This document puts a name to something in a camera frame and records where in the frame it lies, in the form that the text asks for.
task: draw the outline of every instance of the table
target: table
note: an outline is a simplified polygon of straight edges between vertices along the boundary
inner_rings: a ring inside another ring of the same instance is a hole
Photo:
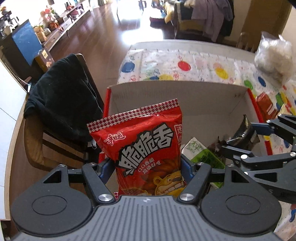
[[[119,69],[118,83],[141,80],[196,80],[244,85],[254,97],[265,92],[275,108],[285,105],[296,115],[296,81],[281,86],[254,66],[254,54],[224,45],[165,40],[131,46]],[[290,152],[291,145],[276,135],[265,137],[273,154]],[[296,233],[296,204],[280,202],[282,216],[275,233],[288,240]]]

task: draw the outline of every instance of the green drink carton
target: green drink carton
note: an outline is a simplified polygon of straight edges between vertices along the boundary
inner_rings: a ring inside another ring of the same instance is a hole
[[[225,165],[216,157],[209,149],[207,149],[195,137],[192,138],[187,145],[182,149],[182,154],[186,156],[193,163],[204,162],[209,164],[212,168],[224,169]],[[212,183],[214,186],[220,188],[223,183]]]

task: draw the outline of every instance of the wooden floor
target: wooden floor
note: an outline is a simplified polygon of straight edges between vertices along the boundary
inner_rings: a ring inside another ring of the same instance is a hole
[[[131,44],[174,37],[171,24],[162,25],[162,29],[150,27],[151,7],[149,2],[147,5],[142,14],[137,1],[128,4],[128,0],[124,0],[118,9],[119,18],[116,16],[116,3],[102,6],[85,14],[77,25],[70,29],[69,36],[64,35],[53,47],[51,54],[54,60],[70,53],[82,53],[104,100],[107,86],[116,84],[118,69]],[[47,174],[28,163],[23,130],[24,121],[17,137],[12,161],[10,204],[23,191]],[[53,158],[58,158],[58,153],[46,152]],[[17,230],[12,224],[10,234],[14,236],[16,233]]]
[[[149,17],[155,9],[149,2],[147,5],[142,12],[137,1],[121,1],[119,17],[116,3],[94,9],[70,29],[69,37],[64,35],[54,46],[52,57],[58,60],[70,53],[83,54],[104,100],[106,88],[116,84],[120,64],[132,44],[174,37],[171,23],[160,25],[161,29],[150,27]]]

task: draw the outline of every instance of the wrapped snack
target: wrapped snack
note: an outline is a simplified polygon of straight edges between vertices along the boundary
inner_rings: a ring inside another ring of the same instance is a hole
[[[265,122],[267,120],[274,119],[277,116],[279,111],[274,107],[265,92],[256,97],[256,102]]]
[[[279,39],[262,32],[254,58],[256,68],[284,85],[295,73],[293,46],[279,35]]]
[[[177,99],[97,120],[88,129],[115,161],[119,195],[178,196],[184,189]]]
[[[225,168],[225,165],[218,159],[218,157],[216,157],[195,137],[183,148],[182,154],[193,163],[204,162],[211,165],[213,168]],[[213,185],[220,188],[223,186],[223,183],[213,183]]]
[[[257,132],[252,127],[251,122],[249,122],[246,115],[244,115],[244,119],[234,136],[230,140],[222,141],[224,145],[229,145],[249,151],[251,151],[253,147],[259,142],[260,139],[257,135]]]

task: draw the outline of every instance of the cabinet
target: cabinet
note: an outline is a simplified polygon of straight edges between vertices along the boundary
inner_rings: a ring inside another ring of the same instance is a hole
[[[77,19],[72,20],[70,15],[71,12],[77,8],[82,8],[84,12],[80,14]],[[53,48],[53,46],[59,41],[59,39],[64,35],[68,35],[68,30],[75,25],[77,21],[79,21],[85,14],[90,11],[90,5],[88,0],[81,0],[76,3],[73,9],[66,10],[61,14],[62,18],[66,18],[66,20],[60,25],[59,28],[52,31],[52,33],[47,36],[47,41],[43,42],[42,45],[47,48],[49,51]]]

